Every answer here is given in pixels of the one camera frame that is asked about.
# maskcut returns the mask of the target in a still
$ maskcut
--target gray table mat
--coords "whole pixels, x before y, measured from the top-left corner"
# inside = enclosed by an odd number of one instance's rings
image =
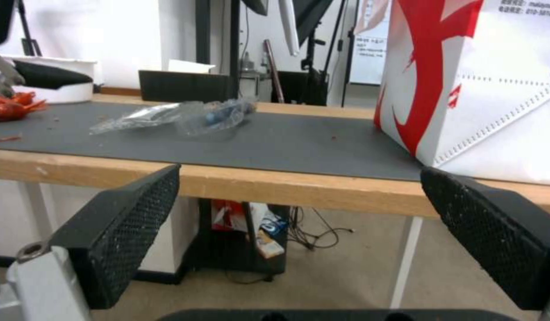
[[[188,137],[175,124],[89,135],[138,105],[60,104],[0,123],[0,149],[418,181],[421,164],[368,119],[256,113],[240,126]]]

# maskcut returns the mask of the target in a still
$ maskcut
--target red and white bag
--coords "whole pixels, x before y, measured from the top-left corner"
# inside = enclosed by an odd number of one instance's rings
[[[550,0],[393,0],[374,122],[426,165],[550,184]]]

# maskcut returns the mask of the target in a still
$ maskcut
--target plastic bag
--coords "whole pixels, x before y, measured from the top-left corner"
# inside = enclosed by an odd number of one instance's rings
[[[145,107],[117,119],[108,119],[91,127],[91,135],[114,130],[146,128],[176,123],[188,136],[219,132],[237,126],[246,114],[255,111],[254,102],[230,99],[226,102],[183,102]]]

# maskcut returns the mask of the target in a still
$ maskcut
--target gray floor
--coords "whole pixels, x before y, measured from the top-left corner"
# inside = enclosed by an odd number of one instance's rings
[[[329,250],[310,252],[291,243],[287,272],[272,283],[235,284],[218,271],[193,272],[179,286],[132,282],[116,307],[94,311],[93,316],[98,321],[154,320],[193,308],[386,307],[403,218],[340,211],[322,214],[335,227],[354,228],[356,232],[341,233],[340,244]],[[307,213],[305,228],[316,231],[322,227],[316,216]],[[230,277],[249,280],[255,276]],[[430,220],[422,228],[402,306],[488,309],[522,321],[538,317],[537,313],[520,311],[441,222]]]

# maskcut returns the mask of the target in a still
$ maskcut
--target wooden table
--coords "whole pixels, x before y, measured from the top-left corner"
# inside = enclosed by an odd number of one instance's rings
[[[95,101],[157,104],[138,97],[95,95]],[[273,103],[259,103],[259,112],[316,115],[341,118],[363,118],[371,121],[373,109],[324,108]],[[168,165],[159,162],[106,159],[84,156],[12,152],[0,150],[0,179],[24,181],[31,203],[41,208],[37,183],[117,187]],[[399,254],[399,270],[392,288],[391,307],[399,307],[405,281],[411,267],[423,218],[437,218],[426,199],[420,183],[389,181],[358,177],[338,177],[309,173],[235,169],[214,166],[183,165],[180,195],[199,198],[219,198],[325,209],[360,211],[365,213],[407,215]],[[550,212],[550,186],[480,181],[524,195]],[[47,232],[46,214],[37,216],[41,229]]]

